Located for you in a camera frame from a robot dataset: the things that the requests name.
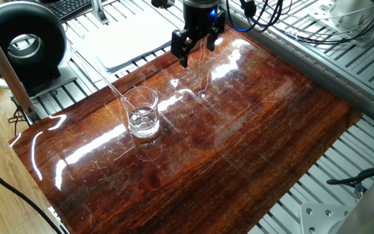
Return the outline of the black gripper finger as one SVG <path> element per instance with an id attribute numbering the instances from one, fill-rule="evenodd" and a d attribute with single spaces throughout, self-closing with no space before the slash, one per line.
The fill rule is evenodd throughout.
<path id="1" fill-rule="evenodd" d="M 188 33 L 188 29 L 174 30 L 171 35 L 171 53 L 184 68 L 188 66 L 188 55 L 195 45 L 195 40 L 189 38 Z"/>
<path id="2" fill-rule="evenodd" d="M 207 49 L 213 51 L 218 36 L 225 31 L 225 12 L 217 13 L 215 21 L 208 29 Z"/>

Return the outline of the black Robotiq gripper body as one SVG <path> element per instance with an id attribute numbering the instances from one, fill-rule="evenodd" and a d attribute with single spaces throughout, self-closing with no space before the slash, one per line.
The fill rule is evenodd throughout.
<path id="1" fill-rule="evenodd" d="M 196 35 L 206 31 L 215 21 L 219 1 L 184 1 L 183 17 L 188 35 Z"/>

